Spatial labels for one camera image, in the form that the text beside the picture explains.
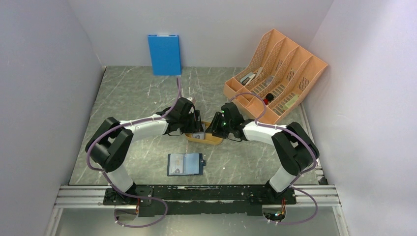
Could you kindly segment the orange oval tray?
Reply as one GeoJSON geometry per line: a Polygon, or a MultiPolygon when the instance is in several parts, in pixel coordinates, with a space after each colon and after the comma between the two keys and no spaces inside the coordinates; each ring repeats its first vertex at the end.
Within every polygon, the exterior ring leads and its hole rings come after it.
{"type": "Polygon", "coordinates": [[[186,133],[186,139],[188,141],[191,142],[196,142],[196,143],[202,143],[202,144],[208,144],[208,145],[218,145],[220,143],[222,143],[223,139],[222,138],[218,138],[218,137],[214,137],[209,133],[206,133],[206,128],[210,125],[210,122],[206,122],[206,121],[202,121],[202,123],[204,124],[204,132],[205,132],[205,139],[201,140],[201,139],[194,139],[191,137],[191,133],[186,133]]]}

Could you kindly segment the navy blue card holder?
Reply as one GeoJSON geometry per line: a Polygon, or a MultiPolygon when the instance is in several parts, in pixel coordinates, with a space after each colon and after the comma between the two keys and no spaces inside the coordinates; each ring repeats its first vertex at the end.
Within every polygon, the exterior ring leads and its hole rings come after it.
{"type": "Polygon", "coordinates": [[[184,155],[184,173],[182,175],[169,174],[169,157],[173,153],[168,154],[167,159],[167,176],[199,176],[203,174],[206,160],[203,159],[202,153],[179,153],[184,155]]]}

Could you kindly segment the silver VIP card stack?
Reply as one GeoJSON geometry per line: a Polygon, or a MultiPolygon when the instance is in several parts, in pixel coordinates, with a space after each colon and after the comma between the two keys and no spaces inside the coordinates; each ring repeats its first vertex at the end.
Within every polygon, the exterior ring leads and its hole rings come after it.
{"type": "Polygon", "coordinates": [[[194,139],[204,140],[205,139],[205,132],[192,133],[191,137],[194,138],[194,139]]]}

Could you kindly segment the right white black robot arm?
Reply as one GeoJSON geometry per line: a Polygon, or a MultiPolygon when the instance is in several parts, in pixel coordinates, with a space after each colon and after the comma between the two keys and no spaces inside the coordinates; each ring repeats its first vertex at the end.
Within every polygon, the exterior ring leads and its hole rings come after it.
{"type": "Polygon", "coordinates": [[[266,199],[276,204],[284,197],[284,191],[317,165],[320,155],[314,142],[297,122],[288,125],[272,125],[254,119],[244,119],[233,102],[224,104],[216,112],[207,132],[223,139],[233,135],[235,140],[257,141],[272,145],[281,166],[267,183],[266,199]]]}

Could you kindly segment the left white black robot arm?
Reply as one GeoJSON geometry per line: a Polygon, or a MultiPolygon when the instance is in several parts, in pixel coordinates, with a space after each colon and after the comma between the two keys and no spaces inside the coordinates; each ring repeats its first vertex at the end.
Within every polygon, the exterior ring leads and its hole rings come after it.
{"type": "Polygon", "coordinates": [[[119,121],[106,118],[85,147],[87,165],[99,166],[106,180],[116,192],[116,197],[128,205],[136,198],[137,186],[127,173],[124,161],[130,145],[151,136],[169,135],[172,132],[192,133],[201,131],[201,114],[188,98],[180,97],[175,104],[147,118],[119,121]]]}

